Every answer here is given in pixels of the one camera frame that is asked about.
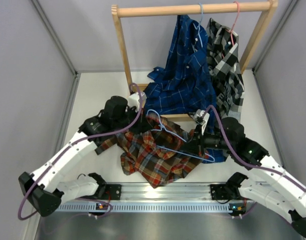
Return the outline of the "red brown plaid shirt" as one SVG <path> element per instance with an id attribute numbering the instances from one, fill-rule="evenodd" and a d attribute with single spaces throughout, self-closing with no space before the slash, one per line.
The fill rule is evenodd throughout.
<path id="1" fill-rule="evenodd" d="M 150 113 L 146 119 L 152 128 L 158 128 L 154 113 Z M 162 121 L 169 130 L 188 140 L 189 132 L 183 130 L 180 125 L 164 117 Z M 123 150 L 120 155 L 123 173 L 127 176 L 140 173 L 154 189 L 187 177 L 202 163 L 201 160 L 158 148 L 157 137 L 158 135 L 150 130 L 139 134 L 127 131 L 108 137 L 95 152 L 100 155 L 113 145 L 117 145 Z"/>

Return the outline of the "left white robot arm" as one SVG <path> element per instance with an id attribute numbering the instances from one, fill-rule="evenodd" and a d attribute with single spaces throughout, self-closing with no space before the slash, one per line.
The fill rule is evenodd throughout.
<path id="1" fill-rule="evenodd" d="M 68 182 L 63 178 L 87 154 L 103 147 L 106 140 L 119 133 L 147 128 L 142 116 L 145 100 L 145 94 L 138 92 L 128 98 L 113 96 L 107 100 L 105 108 L 86 119 L 57 154 L 32 173 L 24 172 L 19 176 L 24 195 L 22 203 L 29 201 L 40 216 L 47 217 L 71 200 L 103 198 L 107 184 L 99 174 L 89 173 Z"/>

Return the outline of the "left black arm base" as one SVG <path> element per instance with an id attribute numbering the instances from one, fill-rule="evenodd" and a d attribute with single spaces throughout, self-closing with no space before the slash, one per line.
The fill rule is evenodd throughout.
<path id="1" fill-rule="evenodd" d="M 94 177 L 95 180 L 99 182 L 99 190 L 96 191 L 92 196 L 84 196 L 82 198 L 87 200 L 106 202 L 98 202 L 96 205 L 96 210 L 111 211 L 111 208 L 109 207 L 111 201 L 120 200 L 121 185 L 106 183 L 105 180 L 97 173 L 90 173 L 88 175 L 81 173 L 78 175 L 77 179 L 85 179 L 86 177 Z"/>

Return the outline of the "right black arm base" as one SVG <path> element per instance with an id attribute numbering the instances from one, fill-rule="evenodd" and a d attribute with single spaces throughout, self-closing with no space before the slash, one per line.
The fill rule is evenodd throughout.
<path id="1" fill-rule="evenodd" d="M 247 207 L 248 198 L 242 197 L 239 193 L 239 188 L 244 180 L 248 177 L 242 173 L 234 173 L 226 183 L 217 183 L 210 185 L 211 199 L 219 204 L 227 204 L 232 200 L 243 201 L 242 203 L 230 203 L 229 209 L 232 210 L 229 213 L 231 219 L 243 219 L 249 215 L 256 207 L 257 203 L 253 203 L 251 207 Z"/>

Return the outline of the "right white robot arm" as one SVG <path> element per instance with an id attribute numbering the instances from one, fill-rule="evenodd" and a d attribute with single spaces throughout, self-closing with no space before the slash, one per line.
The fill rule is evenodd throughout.
<path id="1" fill-rule="evenodd" d="M 207 121 L 195 117 L 197 126 L 183 151 L 200 154 L 204 149 L 226 151 L 226 160 L 234 174 L 225 183 L 232 199 L 246 198 L 280 215 L 306 239 L 306 186 L 282 167 L 259 143 L 246 137 L 244 126 L 232 117 L 215 125 L 207 133 Z"/>

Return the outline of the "light blue hanger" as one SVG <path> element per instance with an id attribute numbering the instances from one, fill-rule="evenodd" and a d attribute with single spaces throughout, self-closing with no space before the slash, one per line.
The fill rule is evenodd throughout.
<path id="1" fill-rule="evenodd" d="M 148 109 L 146 112 L 146 117 L 148 117 L 151 113 L 154 113 L 157 117 L 158 128 L 154 127 L 150 131 L 158 135 L 156 144 L 158 148 L 174 152 L 179 155 L 181 154 L 192 159 L 194 158 L 201 160 L 204 164 L 215 163 L 215 157 L 207 153 L 206 150 L 202 150 L 194 154 L 190 154 L 187 150 L 180 150 L 183 144 L 187 143 L 187 140 L 184 137 L 181 137 L 176 132 L 169 130 L 166 125 L 163 124 L 162 117 L 156 110 Z"/>

